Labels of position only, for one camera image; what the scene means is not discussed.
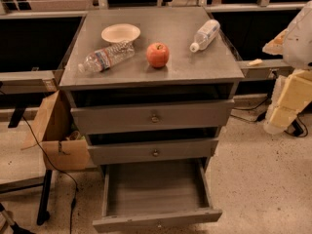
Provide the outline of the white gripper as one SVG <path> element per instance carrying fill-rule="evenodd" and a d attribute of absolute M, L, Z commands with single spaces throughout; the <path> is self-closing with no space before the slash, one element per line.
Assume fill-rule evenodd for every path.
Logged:
<path fill-rule="evenodd" d="M 283 60 L 298 69 L 275 82 L 263 129 L 276 135 L 285 131 L 312 101 L 312 71 L 302 70 L 312 68 L 312 1 L 262 51 L 272 56 L 283 54 Z"/>

